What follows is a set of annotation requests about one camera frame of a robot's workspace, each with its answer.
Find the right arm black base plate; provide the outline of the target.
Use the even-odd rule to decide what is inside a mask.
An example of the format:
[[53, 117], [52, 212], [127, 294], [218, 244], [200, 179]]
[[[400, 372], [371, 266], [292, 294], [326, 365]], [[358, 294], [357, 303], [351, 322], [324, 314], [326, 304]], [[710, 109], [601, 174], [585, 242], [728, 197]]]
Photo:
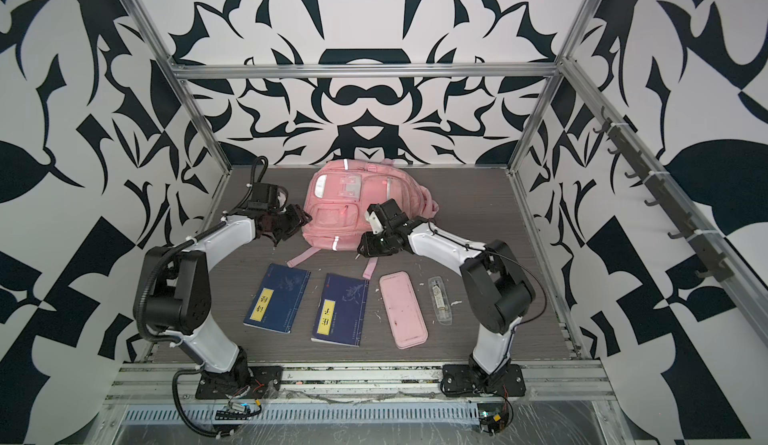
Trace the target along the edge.
[[492, 374], [476, 365], [446, 364], [442, 367], [440, 390], [448, 397], [498, 395], [517, 398], [526, 394], [527, 387], [517, 364], [507, 363]]

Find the pink student backpack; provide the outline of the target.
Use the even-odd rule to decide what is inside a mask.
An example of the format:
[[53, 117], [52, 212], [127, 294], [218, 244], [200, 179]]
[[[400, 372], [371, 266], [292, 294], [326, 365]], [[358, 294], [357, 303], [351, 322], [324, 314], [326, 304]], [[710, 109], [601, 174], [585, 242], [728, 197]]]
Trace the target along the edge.
[[409, 217], [433, 218], [439, 211], [430, 191], [389, 161], [328, 162], [312, 177], [303, 207], [311, 217], [302, 227], [309, 248], [286, 265], [296, 267], [322, 250], [355, 251], [371, 230], [368, 207], [390, 199]]

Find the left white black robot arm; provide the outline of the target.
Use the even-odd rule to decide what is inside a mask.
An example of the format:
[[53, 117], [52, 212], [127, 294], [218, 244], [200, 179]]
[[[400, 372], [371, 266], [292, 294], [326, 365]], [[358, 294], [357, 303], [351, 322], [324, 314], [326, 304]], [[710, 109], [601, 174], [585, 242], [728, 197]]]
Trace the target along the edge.
[[240, 247], [263, 237], [277, 245], [310, 222], [296, 204], [241, 209], [179, 245], [150, 249], [133, 305], [140, 337], [182, 349], [201, 371], [231, 374], [244, 353], [212, 316], [210, 272]]

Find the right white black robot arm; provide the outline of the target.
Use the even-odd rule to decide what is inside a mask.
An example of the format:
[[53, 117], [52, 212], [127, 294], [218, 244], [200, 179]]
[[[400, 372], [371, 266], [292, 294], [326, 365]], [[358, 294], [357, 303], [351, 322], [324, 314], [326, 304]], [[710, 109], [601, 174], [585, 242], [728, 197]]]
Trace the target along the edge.
[[516, 329], [536, 299], [527, 270], [503, 241], [472, 242], [441, 230], [422, 217], [394, 219], [366, 215], [372, 230], [363, 234], [358, 253], [368, 258], [399, 252], [430, 259], [462, 279], [473, 315], [479, 322], [470, 369], [482, 382], [498, 380], [510, 364]]

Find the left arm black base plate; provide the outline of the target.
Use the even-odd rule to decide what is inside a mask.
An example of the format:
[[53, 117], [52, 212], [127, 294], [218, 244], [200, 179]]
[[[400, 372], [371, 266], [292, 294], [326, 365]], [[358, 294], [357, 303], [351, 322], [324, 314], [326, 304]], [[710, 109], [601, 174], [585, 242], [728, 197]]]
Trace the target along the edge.
[[198, 400], [263, 399], [276, 396], [281, 389], [281, 366], [249, 366], [249, 371], [235, 368], [227, 373], [204, 371], [195, 398]]

